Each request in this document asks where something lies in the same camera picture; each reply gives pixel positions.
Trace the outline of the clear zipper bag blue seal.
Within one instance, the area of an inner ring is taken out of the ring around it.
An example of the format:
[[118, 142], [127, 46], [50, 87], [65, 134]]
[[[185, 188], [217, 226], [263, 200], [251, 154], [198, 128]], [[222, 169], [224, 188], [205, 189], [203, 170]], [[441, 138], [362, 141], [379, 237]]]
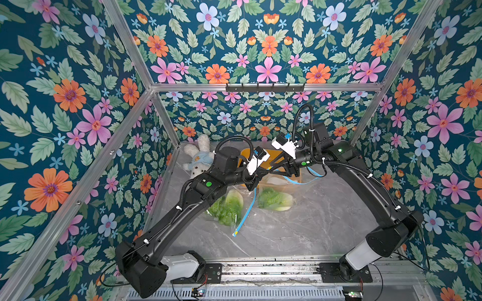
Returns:
[[214, 202], [202, 217], [215, 223], [222, 231], [238, 237], [256, 202], [258, 189], [249, 191], [245, 185], [232, 186]]

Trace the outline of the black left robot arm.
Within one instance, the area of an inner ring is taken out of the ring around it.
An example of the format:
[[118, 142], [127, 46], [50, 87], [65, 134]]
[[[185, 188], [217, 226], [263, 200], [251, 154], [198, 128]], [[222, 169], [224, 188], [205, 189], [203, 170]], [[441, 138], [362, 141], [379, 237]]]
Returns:
[[255, 188], [261, 178], [261, 164], [268, 159], [269, 154], [261, 147], [251, 150], [246, 161], [234, 147], [216, 151], [208, 170], [185, 183], [176, 206], [133, 243], [122, 242], [116, 247], [119, 272], [141, 298], [152, 296], [174, 280], [203, 280], [206, 261], [198, 253], [167, 256], [168, 248], [229, 187], [244, 184]]

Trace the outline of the green cabbage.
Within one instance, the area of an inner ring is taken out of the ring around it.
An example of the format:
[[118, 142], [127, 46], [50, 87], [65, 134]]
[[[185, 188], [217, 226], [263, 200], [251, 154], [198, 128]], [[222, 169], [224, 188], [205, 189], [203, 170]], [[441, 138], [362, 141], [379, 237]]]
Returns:
[[257, 197], [257, 206], [271, 211], [287, 211], [294, 206], [294, 198], [290, 194], [273, 188], [265, 188]]
[[208, 214], [215, 218], [220, 224], [232, 226], [237, 217], [237, 204], [235, 198], [223, 196], [214, 202], [207, 211]]
[[225, 226], [237, 227], [243, 218], [244, 199], [236, 189], [230, 190], [224, 197], [219, 211], [219, 222]]

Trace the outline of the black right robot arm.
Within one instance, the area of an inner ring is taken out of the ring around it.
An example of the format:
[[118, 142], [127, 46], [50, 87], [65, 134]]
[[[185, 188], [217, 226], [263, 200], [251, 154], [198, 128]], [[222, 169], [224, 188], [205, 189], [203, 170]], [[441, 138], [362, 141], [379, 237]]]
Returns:
[[362, 156], [349, 142], [334, 141], [323, 123], [312, 117], [297, 138], [293, 130], [278, 134], [272, 146], [282, 153], [273, 160], [272, 171], [283, 168], [282, 175], [298, 176], [302, 168], [319, 164], [343, 179], [370, 210], [378, 226], [339, 260], [340, 275], [353, 277], [367, 265], [388, 258], [411, 238], [423, 221], [423, 214], [411, 211], [389, 193], [366, 166]]

